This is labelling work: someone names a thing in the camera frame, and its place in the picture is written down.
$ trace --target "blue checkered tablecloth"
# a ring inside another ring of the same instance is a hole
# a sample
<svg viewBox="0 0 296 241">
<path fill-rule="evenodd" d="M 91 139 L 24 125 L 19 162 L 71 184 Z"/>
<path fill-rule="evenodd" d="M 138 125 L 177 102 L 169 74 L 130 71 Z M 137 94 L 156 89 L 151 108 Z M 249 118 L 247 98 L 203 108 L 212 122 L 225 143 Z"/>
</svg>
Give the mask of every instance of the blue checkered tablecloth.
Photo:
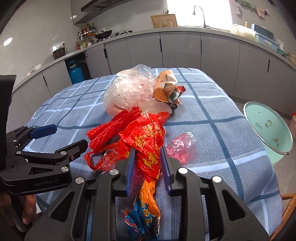
<svg viewBox="0 0 296 241">
<path fill-rule="evenodd" d="M 155 76 L 164 69 L 153 69 Z M 186 88 L 179 105 L 165 124 L 165 144 L 191 131 L 197 138 L 198 158 L 186 167 L 201 177 L 221 176 L 248 205 L 269 235 L 281 222 L 282 201 L 274 169 L 264 147 L 247 120 L 226 93 L 198 69 L 172 69 Z M 86 80 L 62 90 L 46 101 L 28 126 L 56 124 L 56 134 L 32 140 L 25 150 L 53 153 L 81 139 L 86 132 L 110 121 L 103 104 L 104 91 L 115 75 Z M 71 162 L 73 179 L 94 177 L 83 156 Z M 38 195 L 44 206 L 53 202 L 61 190 Z M 120 210 L 132 210 L 135 198 L 117 198 L 117 231 L 127 236 L 127 225 Z M 157 184 L 155 200 L 161 210 L 160 239 L 178 237 L 180 197 L 166 195 L 163 180 Z M 205 229 L 208 231 L 205 213 Z"/>
</svg>

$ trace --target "blue gas cylinder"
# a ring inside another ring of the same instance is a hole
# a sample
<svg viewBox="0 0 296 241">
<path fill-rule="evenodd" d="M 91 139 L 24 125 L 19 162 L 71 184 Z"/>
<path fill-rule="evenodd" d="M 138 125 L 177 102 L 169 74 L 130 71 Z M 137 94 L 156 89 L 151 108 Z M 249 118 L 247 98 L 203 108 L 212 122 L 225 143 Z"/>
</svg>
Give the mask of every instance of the blue gas cylinder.
<svg viewBox="0 0 296 241">
<path fill-rule="evenodd" d="M 74 60 L 69 62 L 69 75 L 72 81 L 72 84 L 80 83 L 85 81 L 82 69 L 77 67 Z"/>
</svg>

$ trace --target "countertop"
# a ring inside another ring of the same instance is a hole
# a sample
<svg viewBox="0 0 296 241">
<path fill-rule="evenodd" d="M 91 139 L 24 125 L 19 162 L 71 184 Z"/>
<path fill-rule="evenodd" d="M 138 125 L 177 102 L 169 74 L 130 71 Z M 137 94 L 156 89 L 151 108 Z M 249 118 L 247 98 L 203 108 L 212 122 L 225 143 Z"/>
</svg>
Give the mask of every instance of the countertop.
<svg viewBox="0 0 296 241">
<path fill-rule="evenodd" d="M 171 31 L 178 31 L 178 32 L 198 32 L 198 33 L 208 33 L 208 34 L 216 34 L 216 35 L 220 35 L 220 36 L 225 36 L 225 37 L 229 37 L 229 38 L 233 38 L 233 39 L 238 39 L 240 41 L 244 41 L 246 43 L 252 44 L 254 46 L 257 46 L 261 49 L 264 49 L 265 51 L 275 55 L 276 57 L 280 58 L 282 61 L 286 62 L 288 65 L 290 65 L 295 71 L 296 71 L 296 66 L 293 65 L 289 60 L 287 60 L 286 58 L 284 58 L 283 56 L 281 56 L 280 54 L 278 54 L 276 51 L 272 50 L 271 48 L 268 48 L 266 46 L 264 46 L 261 43 L 243 38 L 241 36 L 235 35 L 235 34 L 231 34 L 229 32 L 225 32 L 224 30 L 214 30 L 214 29 L 205 29 L 205 28 L 198 28 L 198 27 L 193 27 L 193 28 L 189 28 L 189 27 L 174 27 L 174 28 L 155 28 L 155 29 L 148 29 L 148 30 L 143 30 L 143 31 L 139 31 L 139 32 L 132 32 L 132 33 L 128 33 L 128 34 L 123 34 L 123 35 L 118 35 L 112 38 L 109 38 L 107 40 L 101 41 L 99 43 L 93 44 L 87 48 L 72 52 L 70 54 L 67 54 L 63 57 L 60 57 L 44 66 L 42 66 L 40 69 L 36 70 L 33 74 L 27 76 L 26 78 L 24 78 L 21 82 L 19 82 L 18 84 L 16 84 L 13 87 L 13 92 L 15 90 L 17 90 L 22 84 L 24 84 L 26 81 L 28 81 L 30 78 L 32 78 L 34 75 L 40 73 L 42 70 L 45 70 L 46 68 L 52 66 L 53 64 L 59 62 L 59 61 L 63 61 L 67 58 L 70 58 L 74 55 L 80 54 L 82 52 L 87 51 L 88 49 L 94 48 L 98 45 L 101 44 L 105 44 L 108 43 L 110 41 L 114 41 L 117 39 L 122 39 L 122 38 L 126 38 L 126 37 L 131 37 L 131 36 L 136 36 L 136 35 L 141 35 L 141 34 L 149 34 L 149 33 L 158 33 L 158 32 L 171 32 Z"/>
</svg>

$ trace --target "clear plastic bag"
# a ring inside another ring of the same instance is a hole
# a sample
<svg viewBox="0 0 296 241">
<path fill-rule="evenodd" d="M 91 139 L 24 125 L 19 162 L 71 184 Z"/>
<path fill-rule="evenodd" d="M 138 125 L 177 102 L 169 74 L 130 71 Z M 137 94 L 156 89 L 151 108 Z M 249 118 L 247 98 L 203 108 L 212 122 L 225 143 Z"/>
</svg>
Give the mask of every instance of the clear plastic bag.
<svg viewBox="0 0 296 241">
<path fill-rule="evenodd" d="M 197 159 L 195 142 L 196 139 L 192 132 L 187 132 L 172 140 L 166 149 L 170 157 L 178 159 L 184 166 Z"/>
<path fill-rule="evenodd" d="M 136 106 L 145 111 L 151 104 L 154 85 L 151 68 L 142 64 L 117 73 L 104 95 L 106 111 L 111 116 Z"/>
</svg>

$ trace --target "human hand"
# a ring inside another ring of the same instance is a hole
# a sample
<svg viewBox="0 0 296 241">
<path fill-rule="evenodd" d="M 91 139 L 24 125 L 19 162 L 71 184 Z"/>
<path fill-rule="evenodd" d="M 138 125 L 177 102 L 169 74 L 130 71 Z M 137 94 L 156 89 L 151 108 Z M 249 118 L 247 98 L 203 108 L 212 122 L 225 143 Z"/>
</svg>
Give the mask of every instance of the human hand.
<svg viewBox="0 0 296 241">
<path fill-rule="evenodd" d="M 6 207 L 11 205 L 11 198 L 8 193 L 0 193 L 0 206 Z M 22 213 L 22 221 L 28 225 L 32 222 L 36 215 L 36 195 L 25 196 L 24 211 Z"/>
</svg>

